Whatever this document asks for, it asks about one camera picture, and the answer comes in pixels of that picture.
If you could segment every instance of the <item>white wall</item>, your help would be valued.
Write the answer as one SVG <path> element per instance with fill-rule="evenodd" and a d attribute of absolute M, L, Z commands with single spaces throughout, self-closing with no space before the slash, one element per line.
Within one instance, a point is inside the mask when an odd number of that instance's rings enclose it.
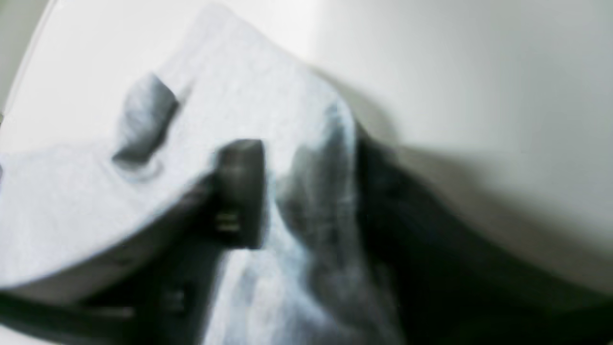
<path fill-rule="evenodd" d="M 48 0 L 0 0 L 0 110 Z"/>

